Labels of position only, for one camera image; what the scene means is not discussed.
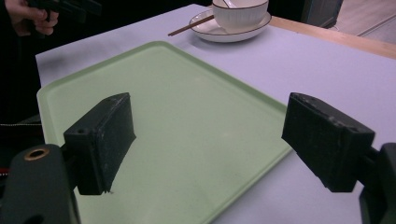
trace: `plastic tray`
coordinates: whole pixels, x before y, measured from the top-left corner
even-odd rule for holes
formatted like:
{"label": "plastic tray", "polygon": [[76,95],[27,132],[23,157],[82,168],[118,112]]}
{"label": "plastic tray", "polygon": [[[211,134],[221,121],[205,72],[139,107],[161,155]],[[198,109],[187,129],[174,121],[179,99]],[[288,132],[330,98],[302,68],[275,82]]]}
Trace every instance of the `plastic tray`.
{"label": "plastic tray", "polygon": [[209,223],[290,151],[285,105],[162,41],[41,89],[46,142],[126,91],[137,138],[111,193],[76,191],[82,223]]}

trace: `screw hole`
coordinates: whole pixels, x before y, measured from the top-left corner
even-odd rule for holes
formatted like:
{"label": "screw hole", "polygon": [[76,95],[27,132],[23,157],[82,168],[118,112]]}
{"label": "screw hole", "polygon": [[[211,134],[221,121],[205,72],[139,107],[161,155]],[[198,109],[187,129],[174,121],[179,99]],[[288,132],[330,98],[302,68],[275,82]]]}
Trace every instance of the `screw hole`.
{"label": "screw hole", "polygon": [[50,150],[47,148],[37,148],[37,149],[33,149],[30,152],[26,153],[26,155],[24,156],[26,161],[35,161],[38,159],[41,159],[45,156],[47,156],[47,154],[50,153]]}

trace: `white tablecloth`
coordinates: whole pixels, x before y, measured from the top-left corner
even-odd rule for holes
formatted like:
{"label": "white tablecloth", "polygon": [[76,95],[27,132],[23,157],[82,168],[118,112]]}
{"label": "white tablecloth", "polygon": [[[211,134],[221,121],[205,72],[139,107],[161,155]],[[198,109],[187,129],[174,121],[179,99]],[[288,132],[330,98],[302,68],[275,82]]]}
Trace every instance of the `white tablecloth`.
{"label": "white tablecloth", "polygon": [[[249,40],[227,44],[204,41],[192,30],[167,35],[205,10],[190,5],[38,54],[42,86],[162,40],[284,104],[292,91],[318,97],[374,130],[377,149],[396,142],[395,60],[273,26]],[[361,189],[358,183],[352,193],[329,192],[292,152],[215,223],[358,224]]]}

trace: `floor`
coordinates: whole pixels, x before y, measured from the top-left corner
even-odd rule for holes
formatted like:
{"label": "floor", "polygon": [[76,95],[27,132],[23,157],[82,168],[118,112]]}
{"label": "floor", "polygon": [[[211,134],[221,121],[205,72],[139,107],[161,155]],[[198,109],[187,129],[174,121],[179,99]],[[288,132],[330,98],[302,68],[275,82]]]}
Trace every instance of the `floor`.
{"label": "floor", "polygon": [[330,29],[396,44],[396,1],[344,0]]}

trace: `white plate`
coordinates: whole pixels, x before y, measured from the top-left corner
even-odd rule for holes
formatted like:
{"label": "white plate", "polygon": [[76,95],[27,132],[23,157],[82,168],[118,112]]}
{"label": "white plate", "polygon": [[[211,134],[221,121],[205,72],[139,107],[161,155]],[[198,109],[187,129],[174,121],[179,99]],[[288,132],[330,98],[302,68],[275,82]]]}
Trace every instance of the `white plate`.
{"label": "white plate", "polygon": [[[212,9],[202,12],[194,16],[190,20],[190,24],[202,20],[211,15],[213,15]],[[209,40],[213,42],[236,42],[236,41],[249,39],[261,33],[263,29],[266,27],[266,25],[270,22],[271,18],[272,16],[268,12],[266,12],[264,19],[260,22],[259,25],[257,25],[256,28],[238,33],[227,32],[224,28],[218,25],[216,20],[204,22],[202,24],[192,27],[191,29],[195,32],[196,35],[198,35],[199,37],[205,40]]]}

